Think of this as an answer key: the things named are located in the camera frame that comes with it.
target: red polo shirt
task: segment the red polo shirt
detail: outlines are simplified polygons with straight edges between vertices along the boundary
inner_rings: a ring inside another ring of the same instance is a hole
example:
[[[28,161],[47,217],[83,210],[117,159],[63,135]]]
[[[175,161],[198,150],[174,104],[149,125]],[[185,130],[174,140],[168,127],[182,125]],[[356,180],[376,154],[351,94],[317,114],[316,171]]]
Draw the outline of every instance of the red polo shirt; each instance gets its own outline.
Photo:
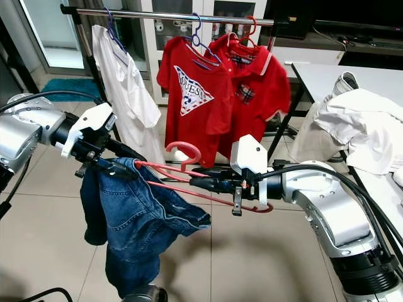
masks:
[[[230,130],[232,86],[223,64],[214,66],[203,60],[183,38],[173,38],[164,48],[157,82],[169,91],[165,146],[191,143],[201,152],[200,164],[211,167],[220,135]]]
[[[232,79],[231,129],[221,136],[219,146],[219,152],[229,159],[233,142],[247,134],[260,142],[266,122],[279,111],[288,112],[290,84],[285,69],[264,46],[251,53],[250,48],[239,45],[237,40],[228,40],[224,35],[209,47],[221,59]]]

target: clothing rack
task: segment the clothing rack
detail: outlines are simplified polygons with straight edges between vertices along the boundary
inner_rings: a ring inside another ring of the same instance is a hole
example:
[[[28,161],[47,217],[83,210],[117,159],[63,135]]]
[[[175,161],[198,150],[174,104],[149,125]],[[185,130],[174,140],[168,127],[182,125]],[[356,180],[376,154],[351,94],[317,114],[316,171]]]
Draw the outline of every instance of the clothing rack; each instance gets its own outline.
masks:
[[[86,61],[88,63],[89,69],[94,77],[95,83],[98,87],[99,93],[101,97],[106,100],[106,94],[103,87],[103,82],[101,77],[98,74],[98,70],[96,68],[95,59],[93,56],[93,52],[88,43],[87,36],[84,31],[84,27],[81,22],[80,15],[88,15],[88,16],[108,16],[108,12],[104,9],[86,9],[86,8],[77,8],[75,6],[64,6],[60,5],[60,10],[63,14],[69,14],[72,16],[73,22],[77,27],[77,31],[79,34],[79,39],[84,48],[84,54],[86,56]],[[199,21],[199,18],[192,14],[173,14],[173,13],[154,13],[154,12],[146,12],[146,11],[114,11],[109,10],[109,12],[113,16],[118,16],[122,18],[137,18],[137,19],[158,19],[158,20],[179,20],[179,21]],[[242,25],[253,25],[254,20],[249,18],[237,18],[237,17],[228,17],[228,16],[200,16],[200,21],[204,23],[232,23],[232,24],[242,24]],[[273,41],[277,33],[277,29],[279,25],[286,25],[288,22],[284,21],[275,21],[275,20],[266,20],[266,19],[256,19],[256,25],[258,26],[267,26],[272,27],[271,39],[268,45],[269,50],[273,46]],[[116,128],[114,128],[115,137],[120,141],[118,132]],[[282,133],[277,133],[275,139],[272,143],[272,146],[268,152],[268,161],[270,157],[273,155],[275,145],[280,140]]]

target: blue hanger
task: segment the blue hanger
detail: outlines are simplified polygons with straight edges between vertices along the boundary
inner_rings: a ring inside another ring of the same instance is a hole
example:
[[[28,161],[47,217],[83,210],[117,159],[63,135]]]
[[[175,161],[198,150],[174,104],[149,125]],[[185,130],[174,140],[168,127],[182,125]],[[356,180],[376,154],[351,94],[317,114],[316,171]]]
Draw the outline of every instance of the blue hanger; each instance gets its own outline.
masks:
[[[197,13],[192,13],[192,15],[199,18],[199,25],[196,27],[195,33],[192,34],[192,36],[186,36],[185,38],[190,40],[192,42],[192,44],[194,44],[194,46],[196,46],[196,47],[201,45],[204,48],[206,48],[208,50],[208,52],[210,53],[210,55],[212,57],[214,57],[221,64],[222,62],[221,62],[220,58],[218,58],[214,53],[212,53],[212,51],[206,45],[204,45],[202,43],[202,40],[200,39],[200,37],[197,34],[197,31],[202,27],[202,19],[200,18],[200,16]]]
[[[110,10],[106,6],[104,6],[103,9],[105,9],[108,12],[108,34],[109,34],[109,37],[113,41],[115,41],[125,53],[127,53],[126,48],[122,45],[122,43],[120,43],[119,39],[116,37],[116,30],[114,29],[112,13],[110,12]]]

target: denim fabric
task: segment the denim fabric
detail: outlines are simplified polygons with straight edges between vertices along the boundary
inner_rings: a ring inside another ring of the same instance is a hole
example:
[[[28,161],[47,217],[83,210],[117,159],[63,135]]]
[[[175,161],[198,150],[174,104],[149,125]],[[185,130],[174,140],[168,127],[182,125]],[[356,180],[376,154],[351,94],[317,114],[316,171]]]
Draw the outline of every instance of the denim fabric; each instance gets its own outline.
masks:
[[[80,193],[88,224],[85,239],[97,245],[107,238],[106,276],[123,298],[158,275],[159,254],[179,234],[189,236],[211,221],[176,192],[148,185],[160,180],[146,167],[136,169],[133,159],[116,161],[139,178],[126,181],[88,169]]]

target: red hanger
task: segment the red hanger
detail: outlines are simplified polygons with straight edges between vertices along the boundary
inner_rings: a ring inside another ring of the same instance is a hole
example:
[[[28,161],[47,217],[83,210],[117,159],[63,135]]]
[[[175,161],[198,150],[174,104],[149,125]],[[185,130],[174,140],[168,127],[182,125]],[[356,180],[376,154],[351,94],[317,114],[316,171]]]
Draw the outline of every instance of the red hanger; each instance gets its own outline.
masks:
[[[230,47],[229,48],[229,53],[230,54],[233,53],[236,56],[239,56],[241,58],[250,60],[251,56],[255,55],[256,51],[258,50],[258,46],[253,42],[253,40],[250,37],[256,31],[257,22],[256,22],[256,18],[254,16],[247,16],[247,18],[253,20],[253,23],[254,23],[253,30],[251,32],[249,32],[246,36],[242,37],[241,39],[238,39],[238,37],[236,37],[235,39],[232,39],[232,41],[237,40],[238,43],[229,43],[230,42],[230,36],[232,34],[235,34],[235,33],[230,33],[228,35],[227,44]],[[253,47],[247,47],[247,46],[242,45],[241,42],[244,41],[244,40],[251,41],[252,44],[253,44]]]
[[[141,160],[136,160],[135,161],[136,168],[139,168],[141,166],[151,167],[151,168],[155,169],[157,172],[161,173],[162,175],[165,175],[167,177],[170,177],[172,179],[175,179],[175,180],[181,181],[181,182],[189,182],[189,179],[184,179],[184,178],[169,174],[169,173],[163,171],[163,169],[176,171],[176,172],[181,172],[181,173],[185,173],[185,174],[191,175],[191,176],[208,177],[207,175],[202,174],[202,173],[197,173],[197,172],[186,170],[186,165],[187,164],[194,164],[194,163],[198,162],[200,160],[200,158],[202,157],[202,154],[200,153],[200,150],[196,146],[194,146],[194,145],[192,145],[190,143],[186,143],[186,142],[173,142],[173,143],[170,143],[166,147],[166,150],[171,151],[174,147],[180,147],[182,149],[187,150],[188,152],[191,152],[194,155],[192,158],[183,161],[181,163],[181,168],[180,169],[175,168],[175,167],[171,167],[171,166],[168,166],[168,165],[157,164],[155,162],[144,162],[144,161],[141,161]],[[214,197],[211,197],[211,196],[196,193],[196,192],[193,192],[193,191],[188,191],[188,190],[185,190],[185,189],[180,189],[178,187],[169,186],[167,184],[161,184],[160,182],[147,181],[147,183],[151,184],[153,186],[164,187],[166,189],[179,191],[179,192],[182,192],[182,193],[198,196],[198,197],[209,199],[209,200],[214,200],[214,201],[216,201],[218,203],[223,203],[223,204],[226,204],[226,205],[229,205],[229,206],[233,206],[233,204],[231,202],[226,201],[226,200],[214,198]],[[256,213],[268,213],[268,212],[273,210],[273,206],[271,204],[269,204],[269,203],[267,205],[268,205],[268,207],[266,209],[259,209],[256,206],[254,206],[253,208],[250,208],[250,207],[247,207],[247,206],[242,206],[242,209],[244,209],[246,211],[256,212]]]
[[[253,47],[256,48],[256,47],[258,47],[258,46],[257,46],[257,45],[253,42],[253,40],[251,39],[251,35],[253,35],[253,34],[255,33],[255,31],[256,31],[256,25],[257,25],[256,18],[255,18],[254,16],[247,16],[247,18],[253,20],[253,31],[250,31],[246,36],[242,37],[242,38],[239,40],[239,44],[241,44],[241,42],[244,41],[244,40],[249,40],[249,41],[252,42]]]

